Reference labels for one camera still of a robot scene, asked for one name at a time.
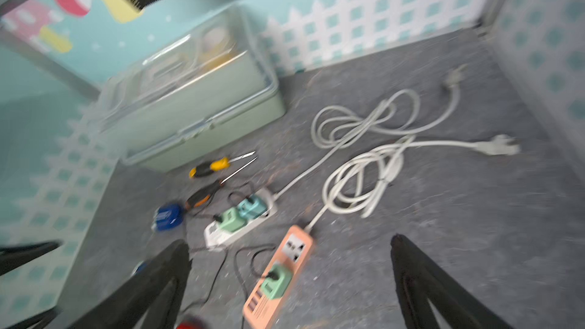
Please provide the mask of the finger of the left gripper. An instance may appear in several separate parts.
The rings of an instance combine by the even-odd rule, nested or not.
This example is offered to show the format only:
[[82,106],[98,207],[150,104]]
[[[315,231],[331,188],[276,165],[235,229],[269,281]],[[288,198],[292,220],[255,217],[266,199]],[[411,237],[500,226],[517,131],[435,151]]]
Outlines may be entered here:
[[54,321],[58,315],[59,309],[54,307],[13,324],[12,326],[7,327],[7,329],[42,329]]
[[42,257],[61,245],[61,240],[52,240],[31,245],[1,246],[0,275],[3,276],[38,257]]

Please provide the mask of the red electric shaver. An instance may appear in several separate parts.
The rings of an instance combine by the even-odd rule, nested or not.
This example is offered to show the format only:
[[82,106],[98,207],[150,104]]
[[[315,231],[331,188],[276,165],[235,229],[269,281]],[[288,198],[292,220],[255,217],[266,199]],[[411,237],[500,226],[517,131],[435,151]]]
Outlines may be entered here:
[[197,321],[187,320],[179,323],[176,329],[204,329],[204,326]]

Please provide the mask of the teal charger adapter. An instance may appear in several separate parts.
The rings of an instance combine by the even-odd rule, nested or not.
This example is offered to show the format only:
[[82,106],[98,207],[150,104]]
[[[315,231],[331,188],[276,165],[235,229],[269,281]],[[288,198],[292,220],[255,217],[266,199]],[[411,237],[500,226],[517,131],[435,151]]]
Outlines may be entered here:
[[264,216],[268,211],[267,204],[256,194],[243,199],[237,206],[239,215],[248,221]]

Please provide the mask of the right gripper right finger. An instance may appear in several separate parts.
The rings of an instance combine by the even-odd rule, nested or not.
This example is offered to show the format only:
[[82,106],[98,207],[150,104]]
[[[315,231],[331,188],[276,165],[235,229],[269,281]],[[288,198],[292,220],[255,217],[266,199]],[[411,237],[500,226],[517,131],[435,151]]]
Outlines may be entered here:
[[391,240],[396,294],[407,328],[510,328],[404,235]]

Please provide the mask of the blue shaver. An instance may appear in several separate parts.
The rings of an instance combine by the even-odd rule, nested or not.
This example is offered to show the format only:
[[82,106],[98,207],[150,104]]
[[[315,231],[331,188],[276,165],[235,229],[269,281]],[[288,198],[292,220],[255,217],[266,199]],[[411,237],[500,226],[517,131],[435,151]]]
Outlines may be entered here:
[[132,275],[138,273],[139,271],[141,271],[141,269],[143,269],[143,267],[146,265],[145,261],[140,262],[139,264],[137,264],[137,266],[133,269]]
[[152,231],[163,232],[177,228],[184,222],[184,208],[179,204],[169,204],[155,211]]

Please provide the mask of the green charger adapter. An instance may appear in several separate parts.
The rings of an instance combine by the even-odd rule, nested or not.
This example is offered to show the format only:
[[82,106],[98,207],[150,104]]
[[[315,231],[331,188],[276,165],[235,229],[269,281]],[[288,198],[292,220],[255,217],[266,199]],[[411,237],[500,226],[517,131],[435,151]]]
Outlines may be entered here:
[[234,233],[247,225],[247,219],[239,215],[236,207],[231,207],[219,215],[215,215],[214,219],[218,228],[224,232]]
[[282,264],[272,266],[261,284],[261,292],[269,300],[280,299],[293,278],[292,271]]

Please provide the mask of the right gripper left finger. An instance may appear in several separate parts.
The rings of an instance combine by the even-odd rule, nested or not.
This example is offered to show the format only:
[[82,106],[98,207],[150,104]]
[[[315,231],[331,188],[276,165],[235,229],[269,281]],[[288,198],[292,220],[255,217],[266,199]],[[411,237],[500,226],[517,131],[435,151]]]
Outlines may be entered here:
[[176,240],[71,328],[173,328],[191,269],[189,247]]

